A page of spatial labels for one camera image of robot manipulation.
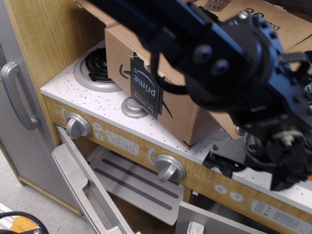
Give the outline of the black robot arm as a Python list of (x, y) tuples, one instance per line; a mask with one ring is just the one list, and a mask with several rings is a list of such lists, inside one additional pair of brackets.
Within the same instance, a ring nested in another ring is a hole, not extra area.
[(205, 109), (228, 113), (245, 135), (209, 147), (204, 160), (225, 176), (246, 168), (272, 174), (281, 191), (312, 174), (312, 109), (305, 90), (311, 61), (286, 54), (261, 17), (242, 11), (215, 23), (193, 3), (179, 0), (95, 0), (93, 4), (134, 32), (151, 53), (181, 72), (186, 84), (158, 78), (174, 94)]

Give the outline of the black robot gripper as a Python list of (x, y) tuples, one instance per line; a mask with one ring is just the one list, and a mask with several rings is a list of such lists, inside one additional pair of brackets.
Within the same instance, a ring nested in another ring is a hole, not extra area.
[(251, 168), (272, 175), (271, 191), (282, 191), (312, 175), (312, 119), (265, 121), (245, 135), (209, 146), (209, 167), (227, 177)]

